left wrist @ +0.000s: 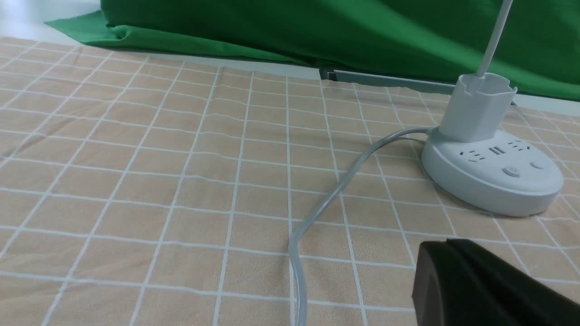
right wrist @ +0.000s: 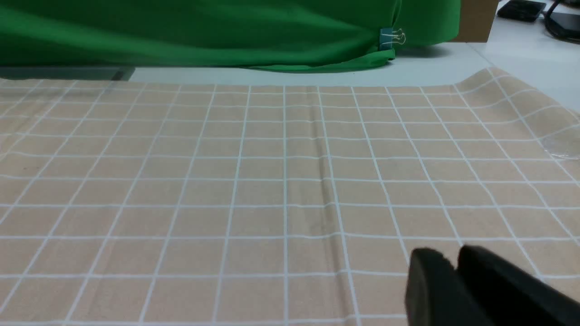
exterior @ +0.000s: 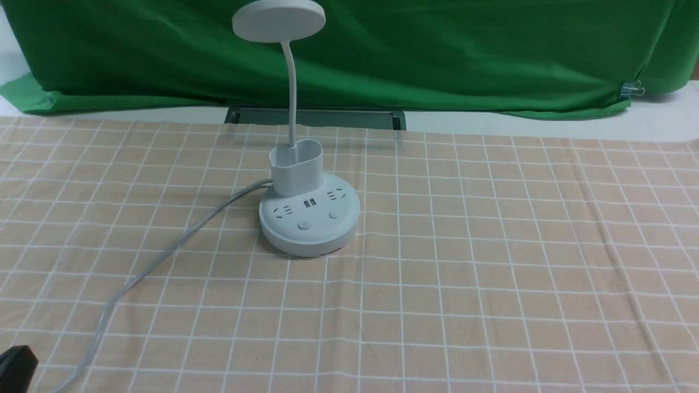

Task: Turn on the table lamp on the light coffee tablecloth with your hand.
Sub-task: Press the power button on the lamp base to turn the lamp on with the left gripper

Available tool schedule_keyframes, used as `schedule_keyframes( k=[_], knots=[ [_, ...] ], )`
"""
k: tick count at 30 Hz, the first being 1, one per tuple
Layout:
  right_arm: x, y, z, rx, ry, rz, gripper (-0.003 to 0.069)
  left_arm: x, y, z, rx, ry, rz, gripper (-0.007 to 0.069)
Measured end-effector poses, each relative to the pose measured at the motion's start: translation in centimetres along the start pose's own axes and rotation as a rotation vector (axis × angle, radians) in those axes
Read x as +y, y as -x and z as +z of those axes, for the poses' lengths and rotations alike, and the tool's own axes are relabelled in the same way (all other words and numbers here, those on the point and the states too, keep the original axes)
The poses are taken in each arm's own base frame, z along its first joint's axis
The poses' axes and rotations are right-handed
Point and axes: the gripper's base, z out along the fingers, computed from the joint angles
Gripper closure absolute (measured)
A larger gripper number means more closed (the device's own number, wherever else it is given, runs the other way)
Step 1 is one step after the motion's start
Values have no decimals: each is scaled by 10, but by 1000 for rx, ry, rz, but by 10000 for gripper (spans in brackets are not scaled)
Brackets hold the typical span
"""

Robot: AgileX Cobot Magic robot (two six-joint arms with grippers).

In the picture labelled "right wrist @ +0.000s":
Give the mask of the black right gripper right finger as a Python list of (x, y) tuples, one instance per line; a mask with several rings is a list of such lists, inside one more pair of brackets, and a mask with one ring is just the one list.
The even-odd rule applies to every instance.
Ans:
[(579, 302), (482, 246), (465, 245), (458, 273), (496, 326), (578, 326)]

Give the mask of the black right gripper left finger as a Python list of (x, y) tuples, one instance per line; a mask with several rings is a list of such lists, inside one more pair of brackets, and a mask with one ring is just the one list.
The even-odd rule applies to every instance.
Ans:
[(439, 251), (413, 249), (405, 291), (409, 326), (492, 326), (451, 262)]

